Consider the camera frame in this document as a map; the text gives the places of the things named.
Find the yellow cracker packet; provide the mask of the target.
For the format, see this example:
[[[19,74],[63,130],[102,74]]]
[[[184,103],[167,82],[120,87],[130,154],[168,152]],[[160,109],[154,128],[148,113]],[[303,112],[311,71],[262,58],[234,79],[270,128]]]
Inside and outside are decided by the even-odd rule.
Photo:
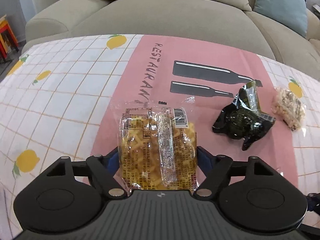
[[[112,107],[118,125],[119,173],[127,192],[189,190],[197,182],[195,98],[122,102]]]

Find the beige fabric sofa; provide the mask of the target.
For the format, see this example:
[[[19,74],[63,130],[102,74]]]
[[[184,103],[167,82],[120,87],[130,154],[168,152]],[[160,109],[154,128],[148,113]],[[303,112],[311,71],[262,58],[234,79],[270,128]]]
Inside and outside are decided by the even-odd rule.
[[[59,0],[27,23],[25,47],[87,35],[176,36],[257,53],[319,79],[319,18],[306,6],[302,37],[248,1],[252,11],[211,0]]]

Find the clear nut bar packet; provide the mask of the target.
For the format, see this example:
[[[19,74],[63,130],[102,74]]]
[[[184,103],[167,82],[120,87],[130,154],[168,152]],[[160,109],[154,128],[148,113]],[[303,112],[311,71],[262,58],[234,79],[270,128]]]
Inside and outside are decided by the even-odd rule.
[[[276,87],[276,94],[272,100],[272,111],[291,129],[299,130],[304,125],[306,106],[291,91]]]

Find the teal cushion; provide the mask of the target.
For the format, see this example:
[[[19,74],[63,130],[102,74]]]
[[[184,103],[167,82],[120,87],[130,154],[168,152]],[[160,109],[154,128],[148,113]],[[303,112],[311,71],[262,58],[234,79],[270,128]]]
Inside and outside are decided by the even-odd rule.
[[[306,37],[308,16],[304,0],[255,0],[254,11]]]

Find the dark green snack packet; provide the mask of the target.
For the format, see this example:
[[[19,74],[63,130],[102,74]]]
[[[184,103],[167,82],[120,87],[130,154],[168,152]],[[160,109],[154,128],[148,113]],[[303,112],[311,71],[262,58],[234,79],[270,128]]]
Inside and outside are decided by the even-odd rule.
[[[242,150],[264,137],[276,122],[275,117],[261,111],[257,82],[243,85],[231,104],[224,107],[212,126],[212,131],[234,140],[243,139]]]

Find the red stool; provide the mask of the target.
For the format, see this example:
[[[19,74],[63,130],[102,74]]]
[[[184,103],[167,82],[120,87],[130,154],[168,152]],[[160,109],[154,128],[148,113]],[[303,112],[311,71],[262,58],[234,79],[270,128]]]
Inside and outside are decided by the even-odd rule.
[[[1,59],[6,62],[7,57],[10,53],[9,50],[14,49],[16,52],[19,51],[18,49],[18,40],[14,35],[10,24],[7,20],[7,16],[4,15],[1,17],[0,20],[0,50],[1,50]]]

